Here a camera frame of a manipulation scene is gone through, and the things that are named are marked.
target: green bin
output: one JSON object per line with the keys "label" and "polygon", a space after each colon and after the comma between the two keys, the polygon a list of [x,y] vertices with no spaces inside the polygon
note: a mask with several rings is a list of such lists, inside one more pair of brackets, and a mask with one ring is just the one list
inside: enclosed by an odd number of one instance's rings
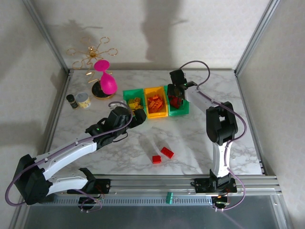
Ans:
{"label": "green bin", "polygon": [[189,113],[190,103],[186,100],[183,100],[183,104],[179,107],[179,109],[174,108],[170,105],[170,101],[167,97],[167,85],[164,86],[167,104],[168,104],[168,115],[169,116],[177,116],[177,115],[187,115]]}
{"label": "green bin", "polygon": [[123,99],[128,103],[130,99],[140,98],[140,105],[144,107],[144,111],[146,113],[146,101],[144,97],[144,90],[143,89],[133,89],[133,90],[126,90],[123,91]]}

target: pink plastic toy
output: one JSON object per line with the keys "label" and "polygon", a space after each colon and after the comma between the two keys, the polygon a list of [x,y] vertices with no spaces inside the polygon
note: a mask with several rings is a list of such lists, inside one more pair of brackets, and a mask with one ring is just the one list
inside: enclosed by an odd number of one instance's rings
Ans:
{"label": "pink plastic toy", "polygon": [[100,60],[94,64],[94,69],[97,70],[98,72],[104,72],[109,67],[110,67],[110,63],[106,60]]}
{"label": "pink plastic toy", "polygon": [[97,61],[94,64],[94,69],[98,72],[103,72],[101,77],[101,89],[105,94],[113,94],[118,90],[118,85],[116,84],[115,79],[105,71],[110,67],[110,63],[106,60]]}
{"label": "pink plastic toy", "polygon": [[113,94],[118,90],[115,79],[106,72],[103,73],[100,82],[101,88],[105,94]]}

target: red lego brick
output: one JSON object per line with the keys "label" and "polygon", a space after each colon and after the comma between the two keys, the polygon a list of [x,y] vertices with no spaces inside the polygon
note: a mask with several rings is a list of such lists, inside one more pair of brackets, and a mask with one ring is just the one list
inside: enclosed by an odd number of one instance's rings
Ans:
{"label": "red lego brick", "polygon": [[179,109],[180,105],[178,103],[178,98],[175,97],[173,99],[170,100],[170,105],[173,106],[176,109]]}
{"label": "red lego brick", "polygon": [[161,153],[163,153],[169,159],[171,159],[173,157],[173,155],[174,155],[174,153],[171,150],[169,150],[168,148],[166,148],[166,147],[162,148]]}
{"label": "red lego brick", "polygon": [[161,156],[159,156],[159,155],[153,156],[152,159],[153,159],[153,160],[152,160],[152,163],[153,163],[153,164],[159,164],[159,163],[162,162]]}

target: yellow bin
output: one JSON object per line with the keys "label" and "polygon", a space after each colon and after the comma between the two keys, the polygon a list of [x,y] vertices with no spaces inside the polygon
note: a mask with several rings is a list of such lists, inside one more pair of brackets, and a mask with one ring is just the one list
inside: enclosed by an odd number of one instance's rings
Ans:
{"label": "yellow bin", "polygon": [[148,118],[161,118],[161,117],[167,117],[168,116],[168,105],[167,100],[165,97],[165,91],[163,87],[151,87],[151,88],[144,88],[144,96],[146,104],[148,104],[147,99],[149,97],[153,97],[155,94],[158,94],[164,102],[163,108],[156,113],[149,113],[148,112],[148,105],[146,106],[146,113]]}

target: white marble table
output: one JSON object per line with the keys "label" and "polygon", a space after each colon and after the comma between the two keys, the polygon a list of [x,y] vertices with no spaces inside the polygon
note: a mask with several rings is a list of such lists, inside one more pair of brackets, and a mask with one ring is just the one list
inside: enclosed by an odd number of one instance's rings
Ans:
{"label": "white marble table", "polygon": [[[73,110],[65,100],[51,149],[71,141],[90,125],[108,117],[111,111],[108,103],[123,100],[123,90],[157,87],[171,82],[169,71],[113,71],[118,92],[109,100],[98,100],[91,94],[92,84],[87,83],[85,72],[74,71],[67,94],[87,92],[91,95],[91,106]],[[188,80],[196,83],[207,76],[207,71],[184,72]],[[212,71],[210,80],[202,86],[202,90],[219,101],[230,101],[234,110],[246,119],[233,71]],[[243,126],[238,119],[237,124],[238,136]],[[127,139],[76,160],[60,173],[86,167],[93,174],[208,174],[213,149],[205,125],[205,115],[190,104],[188,115],[147,119],[141,126],[128,130]],[[160,153],[164,146],[175,153],[171,160]],[[153,155],[161,155],[162,163],[152,164]],[[233,143],[230,168],[236,174],[262,174],[250,131]]]}

